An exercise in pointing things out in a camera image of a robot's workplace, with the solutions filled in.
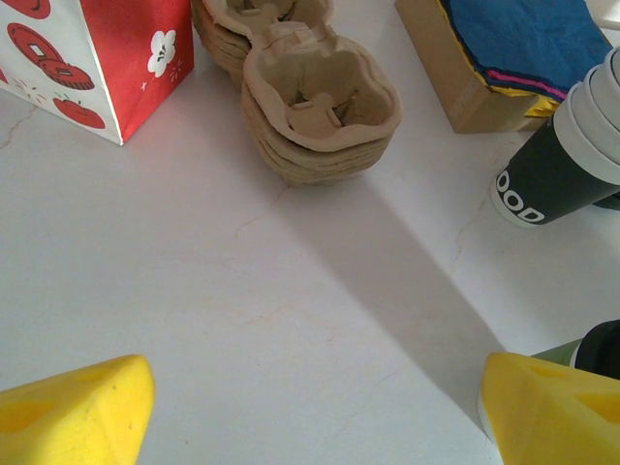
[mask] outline white flower print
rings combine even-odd
[[[176,31],[168,31],[166,35],[163,31],[157,31],[151,39],[151,52],[153,53],[148,59],[146,68],[149,72],[155,73],[155,78],[159,78],[168,64],[174,58],[176,47],[174,40],[176,39]]]

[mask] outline red paper bag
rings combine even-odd
[[[0,88],[119,144],[193,67],[188,1],[0,0]]]

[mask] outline gray vein in marble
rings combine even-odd
[[[338,436],[340,436],[342,433],[346,432],[351,425],[353,424],[354,419],[356,419],[356,417],[366,408],[366,406],[370,403],[370,400],[373,398],[373,396],[375,395],[375,388],[380,386],[382,383],[384,383],[385,381],[387,381],[388,379],[398,375],[400,372],[402,372],[405,368],[407,368],[410,365],[410,363],[407,363],[406,365],[401,366],[400,368],[398,368],[397,370],[389,373],[388,375],[385,375],[381,380],[379,380],[377,383],[374,384],[373,388],[371,389],[371,391],[368,393],[368,395],[366,395],[366,397],[364,398],[364,400],[358,404],[358,407],[353,411],[352,414],[349,415],[349,417],[347,418],[347,420],[344,422],[344,424],[342,425],[342,427],[340,427],[335,433],[333,433],[331,436],[329,436],[329,440],[334,440],[336,439]]]
[[[2,145],[0,145],[0,150],[2,150],[3,148],[6,148],[9,146],[9,144],[11,143],[11,141],[13,140],[13,133],[16,131],[16,129],[21,125],[21,123],[23,123],[24,121],[29,120],[32,115],[34,114],[34,112],[37,110],[38,107],[32,106],[32,108],[30,110],[28,110],[28,113],[21,119],[19,119],[17,121],[16,124],[14,124],[9,131],[7,132],[7,139],[2,142]]]
[[[258,216],[255,216],[254,218],[252,218],[251,220],[246,221],[245,223],[241,224],[237,230],[236,230],[236,234],[234,235],[235,239],[239,239],[239,237],[241,236],[241,232],[247,228],[248,226],[256,223],[257,221],[261,221],[262,218],[264,218],[264,216],[269,213],[269,211],[271,210],[271,208],[273,208],[275,206],[276,203],[278,203],[282,197],[284,196],[284,194],[290,189],[289,186],[285,186],[282,191],[280,191],[280,193],[276,196],[276,198],[271,201],[271,203],[269,204],[269,206],[267,207],[267,209],[261,213]]]
[[[452,274],[454,274],[454,272],[456,271],[456,265],[457,265],[458,259],[460,259],[463,253],[463,244],[461,243],[461,239],[463,235],[465,235],[465,232],[469,229],[469,227],[478,221],[478,218],[481,216],[482,210],[484,209],[484,206],[486,205],[487,200],[488,200],[488,196],[484,196],[484,199],[482,199],[482,201],[480,202],[480,205],[478,205],[478,208],[476,209],[476,213],[474,214],[474,217],[463,225],[463,227],[460,229],[460,231],[456,235],[456,238],[454,239],[454,246],[456,247],[456,254],[454,255],[454,258],[452,259],[452,266],[449,271],[450,276],[452,276]]]
[[[276,315],[279,315],[280,313],[284,312],[285,310],[288,310],[291,308],[291,304],[285,304],[285,305],[280,305],[278,308],[276,308],[275,310],[273,310],[271,313],[267,314],[267,315],[257,315],[256,318],[254,318],[253,320],[244,323],[241,326],[248,326],[248,325],[254,325],[256,323],[269,323],[269,321],[271,321],[271,319],[273,319]]]

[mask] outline table surface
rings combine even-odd
[[[597,24],[620,29],[620,0],[585,0],[585,3]]]
[[[265,166],[199,48],[122,148],[0,93],[0,389],[139,353],[141,464],[501,463],[485,357],[617,318],[620,213],[503,220],[488,186],[528,135],[455,135],[390,2],[336,7],[405,111],[332,187]]]

